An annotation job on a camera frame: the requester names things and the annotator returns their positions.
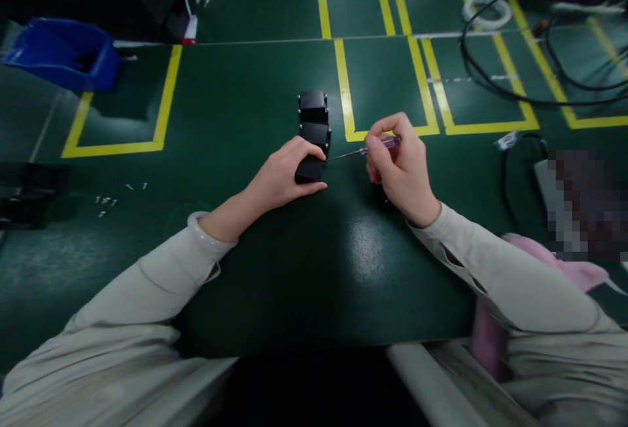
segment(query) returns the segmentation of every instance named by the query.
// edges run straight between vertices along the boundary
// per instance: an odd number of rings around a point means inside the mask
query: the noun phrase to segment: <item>workstation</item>
[[[0,243],[0,373],[56,335],[125,268],[238,193],[300,132],[301,92],[323,91],[330,156],[359,149],[380,118],[404,111],[427,146],[443,203],[497,235],[515,231],[502,195],[515,130],[551,150],[598,150],[626,177],[626,101],[556,107],[479,85],[459,47],[466,0],[208,0],[194,43],[123,44],[111,92],[66,90],[2,66],[0,160],[71,166],[42,229]],[[509,1],[512,19],[468,49],[499,85],[552,101],[598,101],[561,82],[532,28],[548,15]],[[588,84],[621,82],[625,18],[561,21],[552,41]],[[2,51],[18,28],[5,25]],[[548,244],[531,168],[534,142],[512,150],[507,177],[520,233]],[[475,295],[407,232],[370,183],[360,154],[323,165],[328,189],[262,217],[223,259],[222,275],[177,317],[184,355],[206,357],[370,347],[470,335]],[[628,290],[619,260],[597,262]],[[619,324],[628,299],[592,292]]]

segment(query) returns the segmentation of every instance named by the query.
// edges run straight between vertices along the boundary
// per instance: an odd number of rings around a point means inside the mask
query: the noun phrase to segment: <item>white tape roll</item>
[[[466,0],[462,6],[462,16],[464,16],[465,21],[468,22],[471,20],[471,17],[475,15],[475,4],[488,4],[491,1],[492,0]],[[498,0],[493,5],[493,8],[500,14],[500,17],[497,20],[487,20],[486,18],[482,18],[480,16],[473,21],[473,25],[478,28],[494,31],[500,29],[510,21],[510,18],[512,17],[512,10],[510,9],[510,5],[508,5],[505,0]]]

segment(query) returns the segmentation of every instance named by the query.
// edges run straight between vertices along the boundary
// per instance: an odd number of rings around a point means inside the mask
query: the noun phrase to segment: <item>hand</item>
[[[380,137],[391,131],[401,144],[386,149]],[[440,215],[441,205],[430,188],[425,144],[414,132],[405,113],[373,125],[366,135],[366,170],[373,183],[382,183],[386,196],[416,226],[425,228]]]
[[[282,207],[292,200],[314,194],[327,188],[324,182],[297,185],[294,173],[299,163],[308,155],[325,160],[321,148],[300,136],[293,137],[268,158],[244,194],[260,216],[272,209]]]
[[[290,201],[327,188],[323,182],[297,185],[294,173],[309,154],[325,160],[318,146],[297,136],[266,160],[246,189],[201,218],[199,226],[222,242],[234,242],[257,218]]]

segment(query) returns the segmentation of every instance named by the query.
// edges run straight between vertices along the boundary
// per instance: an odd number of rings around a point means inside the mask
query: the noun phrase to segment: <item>blue plastic bin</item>
[[[121,64],[113,38],[94,25],[34,18],[4,63],[70,90],[111,90]]]

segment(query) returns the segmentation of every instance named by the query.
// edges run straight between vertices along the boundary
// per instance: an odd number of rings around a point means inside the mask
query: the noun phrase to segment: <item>purple screwdriver handle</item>
[[[392,149],[392,148],[398,146],[399,144],[401,144],[401,136],[388,136],[387,138],[382,139],[381,142],[388,149]],[[360,154],[364,155],[367,152],[368,152],[368,147],[367,146],[362,146],[360,148]]]

